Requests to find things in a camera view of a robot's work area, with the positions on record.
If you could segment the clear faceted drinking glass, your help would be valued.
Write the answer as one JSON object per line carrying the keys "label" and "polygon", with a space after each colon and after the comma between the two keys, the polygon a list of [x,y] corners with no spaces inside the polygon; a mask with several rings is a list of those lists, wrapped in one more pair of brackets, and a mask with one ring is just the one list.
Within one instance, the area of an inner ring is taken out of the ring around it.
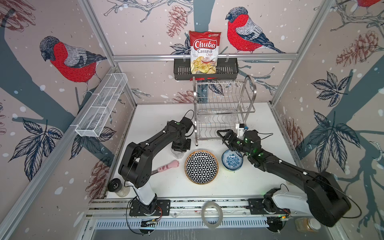
{"label": "clear faceted drinking glass", "polygon": [[174,150],[173,148],[171,148],[171,152],[177,160],[182,159],[186,153],[186,151]]}

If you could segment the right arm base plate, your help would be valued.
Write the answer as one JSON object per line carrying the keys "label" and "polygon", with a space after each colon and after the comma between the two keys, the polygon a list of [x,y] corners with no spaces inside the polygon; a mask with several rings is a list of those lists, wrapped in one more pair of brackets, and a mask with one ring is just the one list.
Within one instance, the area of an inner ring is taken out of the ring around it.
{"label": "right arm base plate", "polygon": [[289,215],[289,209],[278,208],[272,200],[268,199],[248,199],[251,215]]}

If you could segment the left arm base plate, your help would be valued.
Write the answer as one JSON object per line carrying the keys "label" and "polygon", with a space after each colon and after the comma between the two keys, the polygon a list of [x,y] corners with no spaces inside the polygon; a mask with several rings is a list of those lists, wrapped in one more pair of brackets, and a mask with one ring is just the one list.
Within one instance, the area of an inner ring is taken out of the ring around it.
{"label": "left arm base plate", "polygon": [[170,214],[170,200],[154,200],[150,205],[146,206],[138,199],[133,199],[128,207],[130,217],[160,217]]}

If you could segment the blue floral white bowl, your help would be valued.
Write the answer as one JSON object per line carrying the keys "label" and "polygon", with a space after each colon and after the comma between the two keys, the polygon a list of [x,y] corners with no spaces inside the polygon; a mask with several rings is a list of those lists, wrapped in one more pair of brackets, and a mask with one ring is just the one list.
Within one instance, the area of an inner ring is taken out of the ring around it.
{"label": "blue floral white bowl", "polygon": [[243,162],[243,155],[239,151],[226,150],[222,154],[222,164],[229,171],[239,170]]}

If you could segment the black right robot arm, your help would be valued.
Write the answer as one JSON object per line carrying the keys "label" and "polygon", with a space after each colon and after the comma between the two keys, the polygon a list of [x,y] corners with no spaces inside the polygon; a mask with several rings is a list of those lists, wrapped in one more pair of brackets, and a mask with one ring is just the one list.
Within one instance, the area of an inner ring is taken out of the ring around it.
{"label": "black right robot arm", "polygon": [[255,168],[288,181],[306,194],[304,201],[273,198],[278,208],[311,214],[327,227],[334,226],[351,209],[351,202],[332,174],[304,170],[279,159],[262,148],[258,131],[246,131],[243,139],[230,129],[218,130],[217,134],[229,150],[245,154]]}

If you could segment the white patterned plate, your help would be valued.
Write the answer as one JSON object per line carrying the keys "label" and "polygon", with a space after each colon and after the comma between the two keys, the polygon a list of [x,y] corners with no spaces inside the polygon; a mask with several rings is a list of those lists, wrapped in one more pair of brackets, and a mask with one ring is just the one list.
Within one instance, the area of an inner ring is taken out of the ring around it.
{"label": "white patterned plate", "polygon": [[185,174],[194,184],[211,183],[219,173],[216,156],[207,150],[197,150],[189,154],[185,161]]}

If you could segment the steel two-tier dish rack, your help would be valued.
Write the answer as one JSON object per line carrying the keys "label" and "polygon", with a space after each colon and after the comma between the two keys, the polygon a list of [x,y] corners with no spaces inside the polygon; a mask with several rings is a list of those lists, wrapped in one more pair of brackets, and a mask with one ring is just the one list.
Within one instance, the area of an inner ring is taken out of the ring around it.
{"label": "steel two-tier dish rack", "polygon": [[217,130],[245,125],[256,112],[257,87],[249,75],[233,81],[193,79],[193,90],[196,146],[201,141],[218,140]]}

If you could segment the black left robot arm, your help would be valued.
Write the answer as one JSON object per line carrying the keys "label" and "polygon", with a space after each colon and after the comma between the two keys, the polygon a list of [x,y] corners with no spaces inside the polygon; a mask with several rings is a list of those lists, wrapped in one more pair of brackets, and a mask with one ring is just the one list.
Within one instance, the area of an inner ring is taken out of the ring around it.
{"label": "black left robot arm", "polygon": [[187,133],[193,126],[192,120],[186,117],[179,122],[172,120],[150,139],[127,145],[118,173],[133,185],[139,203],[147,211],[153,212],[157,202],[157,195],[149,183],[154,157],[169,144],[172,144],[171,149],[176,153],[188,151],[191,148],[191,139]]}

